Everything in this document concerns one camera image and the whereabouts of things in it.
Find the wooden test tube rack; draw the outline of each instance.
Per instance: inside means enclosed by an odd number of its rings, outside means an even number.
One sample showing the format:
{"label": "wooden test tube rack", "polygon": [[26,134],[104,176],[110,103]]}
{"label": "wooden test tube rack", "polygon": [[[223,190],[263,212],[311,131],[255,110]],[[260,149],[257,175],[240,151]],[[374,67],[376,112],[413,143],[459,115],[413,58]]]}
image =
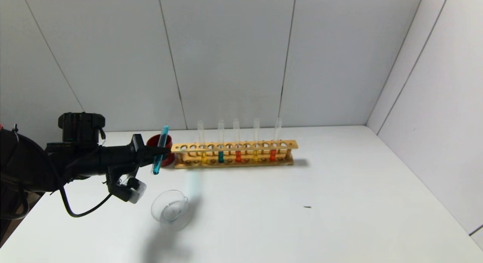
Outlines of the wooden test tube rack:
{"label": "wooden test tube rack", "polygon": [[[199,143],[173,144],[171,152],[176,155],[175,169],[189,168],[219,168],[219,167],[253,167],[253,166],[281,166],[293,165],[292,149],[298,149],[295,140],[278,141],[244,141],[236,145],[235,142],[226,142],[220,148],[218,143],[207,143],[200,148]],[[276,150],[275,160],[270,160],[270,151]],[[218,161],[218,152],[223,151],[224,162]],[[236,162],[236,151],[242,154],[241,162]],[[254,160],[254,151],[258,151],[257,161]],[[206,153],[205,162],[202,153]]]}

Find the test tube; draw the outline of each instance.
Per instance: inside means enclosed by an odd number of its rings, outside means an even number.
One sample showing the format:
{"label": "test tube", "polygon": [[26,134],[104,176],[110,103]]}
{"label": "test tube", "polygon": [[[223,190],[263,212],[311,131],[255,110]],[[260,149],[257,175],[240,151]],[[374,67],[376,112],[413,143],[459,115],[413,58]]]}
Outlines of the test tube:
{"label": "test tube", "polygon": [[[199,120],[198,121],[198,139],[200,140],[200,148],[204,149],[205,148],[205,130],[203,127],[203,121]],[[206,158],[206,152],[202,152],[202,163],[208,163],[208,160]]]}
{"label": "test tube", "polygon": [[[169,125],[165,125],[161,132],[161,135],[159,136],[159,141],[157,142],[158,147],[166,146],[166,140],[168,139],[168,131],[169,131]],[[152,162],[152,169],[151,169],[151,173],[153,175],[159,174],[159,168],[161,167],[162,160],[163,160],[163,155],[156,156],[154,158],[154,161]]]}
{"label": "test tube", "polygon": [[[240,144],[240,122],[238,121],[238,119],[236,118],[234,121],[233,121],[233,130],[235,131],[235,148],[240,148],[241,147],[241,144]],[[236,154],[236,157],[235,157],[235,161],[236,162],[241,162],[241,151],[240,150],[236,150],[235,151],[235,154]]]}
{"label": "test tube", "polygon": [[[224,141],[224,132],[225,132],[225,123],[223,120],[219,120],[218,122],[218,147],[223,148],[225,146]],[[223,163],[225,160],[223,159],[223,150],[218,152],[218,162]]]}
{"label": "test tube", "polygon": [[[276,123],[275,123],[275,131],[274,131],[274,134],[273,134],[272,146],[279,139],[280,130],[281,130],[281,118],[278,118]],[[276,153],[277,153],[276,149],[270,150],[270,161],[276,161]]]}
{"label": "test tube", "polygon": [[[260,119],[256,118],[253,121],[253,132],[254,132],[254,141],[255,145],[259,146],[260,144],[258,143],[259,138],[258,138],[258,133],[260,131]],[[258,161],[258,150],[253,151],[253,161],[257,162]]]}

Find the empty test tube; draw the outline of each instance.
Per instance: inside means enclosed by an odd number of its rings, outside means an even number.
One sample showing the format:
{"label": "empty test tube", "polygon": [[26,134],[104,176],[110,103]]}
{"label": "empty test tube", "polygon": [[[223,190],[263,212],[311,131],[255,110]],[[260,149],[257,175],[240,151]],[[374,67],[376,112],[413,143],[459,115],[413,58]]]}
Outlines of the empty test tube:
{"label": "empty test tube", "polygon": [[[235,132],[235,148],[240,148],[241,147],[241,144],[240,144],[240,122],[238,121],[238,119],[236,118],[234,121],[233,121],[233,130]],[[236,157],[235,157],[235,161],[236,162],[241,162],[241,151],[240,150],[236,150],[235,151],[235,154],[236,154]]]}
{"label": "empty test tube", "polygon": [[[272,146],[276,143],[276,141],[279,139],[280,136],[280,130],[281,130],[281,118],[278,118],[276,123],[275,123],[275,131],[273,134],[273,143]],[[276,160],[276,149],[270,150],[270,161],[275,161]]]}
{"label": "empty test tube", "polygon": [[[198,139],[200,140],[200,148],[205,148],[205,130],[203,127],[203,121],[198,121]],[[202,152],[202,163],[208,163],[206,158],[206,152]]]}
{"label": "empty test tube", "polygon": [[[219,147],[223,148],[225,145],[225,140],[224,140],[224,132],[225,132],[225,123],[223,120],[219,120],[218,122],[218,144]],[[223,163],[225,160],[223,159],[223,151],[218,152],[218,162]]]}
{"label": "empty test tube", "polygon": [[[257,146],[259,146],[259,138],[258,138],[258,133],[260,132],[260,119],[256,118],[253,121],[253,132],[254,132],[254,141]],[[258,161],[258,150],[253,151],[253,161]]]}

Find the blue liquid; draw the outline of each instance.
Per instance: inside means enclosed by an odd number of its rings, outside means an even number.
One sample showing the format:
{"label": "blue liquid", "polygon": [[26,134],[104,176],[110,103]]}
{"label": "blue liquid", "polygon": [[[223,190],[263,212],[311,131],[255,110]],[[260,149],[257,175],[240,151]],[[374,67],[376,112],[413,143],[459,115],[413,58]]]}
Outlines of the blue liquid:
{"label": "blue liquid", "polygon": [[218,162],[223,163],[225,160],[223,159],[223,152],[218,152]]}
{"label": "blue liquid", "polygon": [[[166,146],[166,140],[168,139],[168,131],[169,131],[169,125],[165,125],[163,127],[163,132],[161,133],[161,136],[159,137],[159,141],[157,143],[158,147]],[[163,155],[156,156],[154,158],[154,161],[152,162],[152,170],[151,170],[151,173],[153,175],[159,174],[159,168],[161,167],[162,160],[163,160]]]}

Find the red liquid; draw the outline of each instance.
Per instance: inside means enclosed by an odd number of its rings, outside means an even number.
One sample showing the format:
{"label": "red liquid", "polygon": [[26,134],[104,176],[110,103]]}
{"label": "red liquid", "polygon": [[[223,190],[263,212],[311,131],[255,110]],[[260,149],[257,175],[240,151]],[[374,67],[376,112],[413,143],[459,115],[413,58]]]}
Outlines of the red liquid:
{"label": "red liquid", "polygon": [[277,154],[277,150],[270,150],[270,161],[276,161],[277,158],[276,158],[276,155]]}
{"label": "red liquid", "polygon": [[241,151],[236,151],[236,152],[235,152],[235,154],[236,154],[235,161],[236,161],[236,162],[241,162],[241,161],[242,161],[242,160],[241,160],[241,158],[242,158],[242,157],[241,157],[241,155],[242,155],[242,154],[241,154]]}

